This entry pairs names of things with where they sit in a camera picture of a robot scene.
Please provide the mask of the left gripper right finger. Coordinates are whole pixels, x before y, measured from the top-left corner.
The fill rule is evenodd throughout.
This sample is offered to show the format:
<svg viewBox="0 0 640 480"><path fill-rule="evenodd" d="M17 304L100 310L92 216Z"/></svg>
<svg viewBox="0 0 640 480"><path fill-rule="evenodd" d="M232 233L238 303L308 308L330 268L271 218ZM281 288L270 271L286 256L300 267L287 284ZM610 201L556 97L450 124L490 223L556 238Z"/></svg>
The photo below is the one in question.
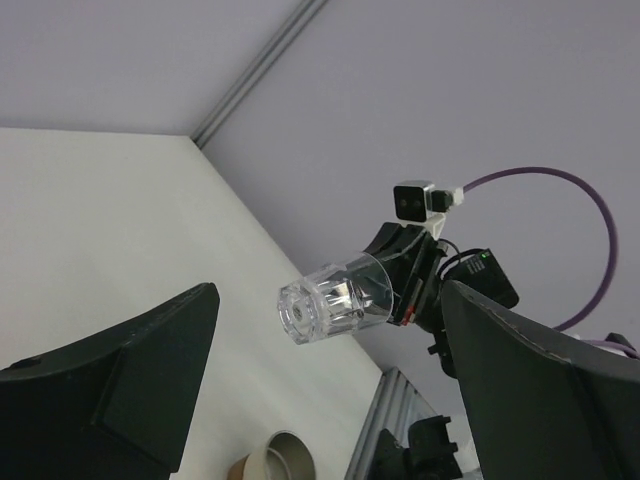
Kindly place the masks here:
<svg viewBox="0 0 640 480"><path fill-rule="evenodd" d="M444 325L486 479L636 479L639 362L457 281Z"/></svg>

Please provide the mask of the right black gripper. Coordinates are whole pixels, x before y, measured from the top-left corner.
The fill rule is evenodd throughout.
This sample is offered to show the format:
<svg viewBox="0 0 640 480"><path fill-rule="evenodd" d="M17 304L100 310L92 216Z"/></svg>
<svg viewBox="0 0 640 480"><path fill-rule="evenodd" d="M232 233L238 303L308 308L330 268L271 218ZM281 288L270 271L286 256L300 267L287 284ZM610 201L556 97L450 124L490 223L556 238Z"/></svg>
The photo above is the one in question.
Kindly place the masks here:
<svg viewBox="0 0 640 480"><path fill-rule="evenodd" d="M515 307L520 297L491 250L456 250L449 256L452 245L433 239L421 226L385 222L364 249L364 260L383 265L391 279L397 304L388 322L415 324L432 334L435 344L428 353L439 357L447 376L456 378L442 313L444 283L458 281L506 308Z"/></svg>

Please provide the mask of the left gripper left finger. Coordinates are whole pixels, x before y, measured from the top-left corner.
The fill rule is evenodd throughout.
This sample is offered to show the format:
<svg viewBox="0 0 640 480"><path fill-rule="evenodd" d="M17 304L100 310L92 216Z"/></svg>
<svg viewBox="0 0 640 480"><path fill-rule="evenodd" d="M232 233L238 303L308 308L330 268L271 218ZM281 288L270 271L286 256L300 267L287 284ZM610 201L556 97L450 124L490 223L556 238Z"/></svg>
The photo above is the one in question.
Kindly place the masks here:
<svg viewBox="0 0 640 480"><path fill-rule="evenodd" d="M4 479L167 479L181 465L219 311L201 283L1 371Z"/></svg>

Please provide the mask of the clear plastic cup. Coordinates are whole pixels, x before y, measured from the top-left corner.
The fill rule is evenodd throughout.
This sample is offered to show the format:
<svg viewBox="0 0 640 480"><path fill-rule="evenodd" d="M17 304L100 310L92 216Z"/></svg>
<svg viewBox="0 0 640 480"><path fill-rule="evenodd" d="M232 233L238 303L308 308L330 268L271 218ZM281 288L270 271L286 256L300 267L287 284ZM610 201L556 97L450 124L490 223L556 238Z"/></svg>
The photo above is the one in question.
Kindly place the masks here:
<svg viewBox="0 0 640 480"><path fill-rule="evenodd" d="M385 323L396 304L387 271L364 252L291 282L277 296L283 329L298 345Z"/></svg>

